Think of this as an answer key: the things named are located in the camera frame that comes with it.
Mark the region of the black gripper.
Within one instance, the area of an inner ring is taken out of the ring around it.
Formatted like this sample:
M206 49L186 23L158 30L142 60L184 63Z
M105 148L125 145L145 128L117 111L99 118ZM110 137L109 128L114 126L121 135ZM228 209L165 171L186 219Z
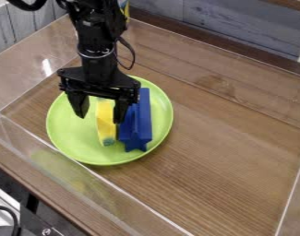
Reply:
M85 118L89 96L115 100L114 123L121 124L131 103L138 102L140 83L118 69L118 58L109 54L81 53L82 65L58 70L61 89L67 94L73 111Z

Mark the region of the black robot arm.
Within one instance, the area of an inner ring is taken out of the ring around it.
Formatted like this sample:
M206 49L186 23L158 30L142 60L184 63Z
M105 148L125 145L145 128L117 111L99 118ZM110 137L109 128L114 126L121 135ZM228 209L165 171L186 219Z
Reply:
M118 46L130 47L122 38L129 25L129 0L55 0L66 10L77 33L77 52L82 65L57 71L59 89L66 93L75 115L87 114L90 96L115 102L113 122L125 120L129 107L138 103L140 82L122 71Z

